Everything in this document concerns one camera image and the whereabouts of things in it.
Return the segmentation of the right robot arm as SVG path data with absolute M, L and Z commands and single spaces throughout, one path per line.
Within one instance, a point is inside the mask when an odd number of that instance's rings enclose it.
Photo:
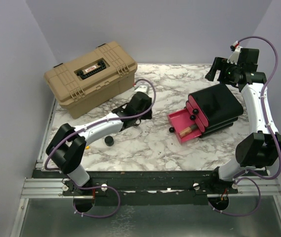
M 226 189 L 226 181 L 281 159 L 281 134 L 270 111 L 268 82 L 265 73 L 257 71 L 259 50 L 233 46 L 232 52 L 229 58 L 215 57 L 205 78 L 214 81 L 219 71 L 220 83 L 239 89 L 246 105 L 249 135 L 237 145 L 235 158 L 219 167 L 218 176 L 209 180 L 214 193 Z

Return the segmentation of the black makeup drawer organizer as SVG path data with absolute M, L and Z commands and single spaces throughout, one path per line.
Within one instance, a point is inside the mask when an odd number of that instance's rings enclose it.
M 241 103 L 224 84 L 213 85 L 189 95 L 201 106 L 209 121 L 201 137 L 232 126 L 243 114 Z

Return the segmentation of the pink top drawer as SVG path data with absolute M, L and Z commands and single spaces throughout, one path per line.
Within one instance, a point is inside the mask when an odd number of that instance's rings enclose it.
M 196 102 L 196 100 L 192 95 L 188 96 L 188 101 L 193 108 L 192 109 L 193 114 L 200 119 L 200 121 L 205 127 L 208 127 L 209 121 L 206 115 L 204 114 L 203 110 L 201 109 L 201 106 L 198 105 L 198 103 Z

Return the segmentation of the pink bottom drawer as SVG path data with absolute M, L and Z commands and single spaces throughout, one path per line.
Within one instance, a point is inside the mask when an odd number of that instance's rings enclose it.
M 190 116 L 191 114 L 187 109 L 182 109 L 167 115 L 168 122 L 170 126 L 175 129 L 174 134 L 180 144 L 198 138 L 205 132 L 205 127 L 201 120 L 198 117 L 196 117 L 195 120 L 191 120 Z M 191 133 L 181 137 L 180 134 L 182 131 L 187 130 L 190 126 L 195 126 L 195 129 Z

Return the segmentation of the small black round jar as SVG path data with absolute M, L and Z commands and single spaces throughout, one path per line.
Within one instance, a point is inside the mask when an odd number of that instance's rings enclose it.
M 104 142 L 107 146 L 112 146 L 114 144 L 114 139 L 112 136 L 106 136 Z

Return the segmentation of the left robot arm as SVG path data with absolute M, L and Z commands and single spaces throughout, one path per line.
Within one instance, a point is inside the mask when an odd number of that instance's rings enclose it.
M 144 92 L 136 92 L 128 103 L 113 109 L 109 114 L 94 122 L 79 126 L 68 123 L 59 127 L 45 153 L 45 165 L 51 160 L 59 170 L 74 181 L 74 189 L 81 195 L 91 190 L 89 174 L 81 165 L 86 146 L 132 127 L 136 122 L 152 118 L 152 98 Z

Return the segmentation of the pink drawer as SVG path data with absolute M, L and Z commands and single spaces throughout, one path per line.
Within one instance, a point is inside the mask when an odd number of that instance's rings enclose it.
M 168 122 L 170 126 L 175 129 L 174 134 L 180 144 L 198 138 L 205 132 L 205 127 L 201 120 L 198 117 L 196 117 L 195 120 L 191 120 L 190 116 L 191 114 L 187 109 L 182 109 L 167 115 Z M 195 129 L 191 133 L 181 137 L 180 134 L 182 131 L 187 130 L 190 126 L 195 126 Z
M 196 100 L 192 95 L 188 96 L 188 101 L 193 108 L 192 109 L 193 114 L 200 119 L 200 121 L 205 127 L 208 127 L 209 121 L 206 115 L 204 114 L 203 110 L 201 109 L 201 106 L 198 105 L 198 103 L 196 102 Z
M 186 101 L 186 109 L 190 113 L 191 116 L 194 116 L 195 119 L 192 119 L 195 124 L 198 126 L 201 132 L 205 132 L 208 127 L 208 120 L 199 107 L 195 105 L 192 106 L 189 101 Z

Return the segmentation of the beige concealer tube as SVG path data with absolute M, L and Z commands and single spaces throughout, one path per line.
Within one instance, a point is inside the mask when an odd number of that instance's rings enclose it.
M 182 131 L 179 132 L 179 136 L 182 138 L 182 137 L 185 137 L 187 136 L 188 134 L 192 133 L 193 131 L 195 130 L 198 130 L 199 127 L 196 125 L 196 124 L 193 124 L 189 127 L 186 127 L 185 129 L 183 129 Z

